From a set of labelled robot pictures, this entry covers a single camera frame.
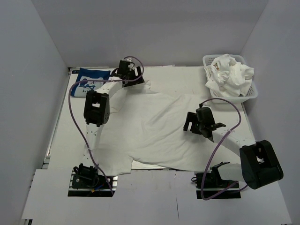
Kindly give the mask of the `white t-shirt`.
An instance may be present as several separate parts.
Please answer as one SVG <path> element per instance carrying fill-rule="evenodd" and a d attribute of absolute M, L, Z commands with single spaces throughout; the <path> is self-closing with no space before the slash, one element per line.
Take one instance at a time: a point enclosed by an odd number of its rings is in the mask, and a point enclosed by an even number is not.
<path fill-rule="evenodd" d="M 204 100 L 197 95 L 171 97 L 147 84 L 123 88 L 110 98 L 110 118 L 92 155 L 108 176 L 129 173 L 132 162 L 201 172 L 215 144 L 185 132 L 188 112 Z"/>

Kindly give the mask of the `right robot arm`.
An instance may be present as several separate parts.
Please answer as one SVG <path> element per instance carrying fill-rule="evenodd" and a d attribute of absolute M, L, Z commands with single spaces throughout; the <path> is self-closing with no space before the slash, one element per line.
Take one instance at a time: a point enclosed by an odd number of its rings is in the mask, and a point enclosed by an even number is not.
<path fill-rule="evenodd" d="M 221 162 L 212 166 L 207 174 L 197 174 L 197 184 L 203 181 L 204 188 L 225 188 L 236 181 L 242 181 L 251 189 L 258 189 L 284 177 L 269 141 L 247 139 L 230 131 L 225 124 L 215 122 L 208 107 L 188 112 L 183 130 L 190 130 L 193 134 L 224 146 L 240 158 L 239 163 Z"/>

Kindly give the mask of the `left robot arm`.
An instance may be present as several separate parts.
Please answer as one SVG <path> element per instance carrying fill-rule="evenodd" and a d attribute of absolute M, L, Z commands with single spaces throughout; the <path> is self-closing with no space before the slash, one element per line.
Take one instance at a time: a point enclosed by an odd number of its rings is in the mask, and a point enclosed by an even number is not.
<path fill-rule="evenodd" d="M 109 120 L 110 99 L 125 87 L 144 83 L 143 73 L 143 64 L 135 67 L 132 57 L 125 57 L 120 60 L 116 69 L 108 73 L 107 78 L 100 80 L 101 86 L 98 89 L 93 88 L 86 93 L 83 111 L 86 134 L 80 131 L 86 144 L 86 152 L 83 155 L 83 162 L 74 169 L 74 172 L 78 176 L 78 180 L 89 188 L 99 184 L 99 177 L 109 184 L 105 172 L 96 163 L 92 152 L 98 148 L 104 125 Z"/>

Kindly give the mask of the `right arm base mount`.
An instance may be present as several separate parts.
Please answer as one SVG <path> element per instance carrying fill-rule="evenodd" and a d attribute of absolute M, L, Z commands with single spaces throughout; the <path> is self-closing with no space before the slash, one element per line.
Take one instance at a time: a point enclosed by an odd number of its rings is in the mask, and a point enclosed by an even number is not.
<path fill-rule="evenodd" d="M 195 173 L 194 176 L 191 178 L 191 182 L 195 184 L 196 187 L 197 199 L 202 199 L 201 196 L 202 178 L 203 178 L 203 173 Z M 208 198 L 211 195 L 215 195 L 233 183 L 234 181 L 232 180 L 222 180 L 220 178 L 217 178 L 216 175 L 214 174 L 207 173 L 204 181 L 203 196 L 205 198 Z M 214 199 L 240 199 L 241 194 L 239 192 L 239 189 L 240 186 L 237 183 L 227 191 L 216 196 Z"/>

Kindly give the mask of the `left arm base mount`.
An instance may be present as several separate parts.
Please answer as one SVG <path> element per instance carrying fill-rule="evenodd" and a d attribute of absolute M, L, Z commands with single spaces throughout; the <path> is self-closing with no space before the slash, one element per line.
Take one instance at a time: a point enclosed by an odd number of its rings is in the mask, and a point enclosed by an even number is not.
<path fill-rule="evenodd" d="M 68 197 L 113 197 L 117 187 L 117 177 L 108 177 L 107 179 L 113 193 L 104 176 L 99 174 L 91 181 L 72 172 L 67 195 Z"/>

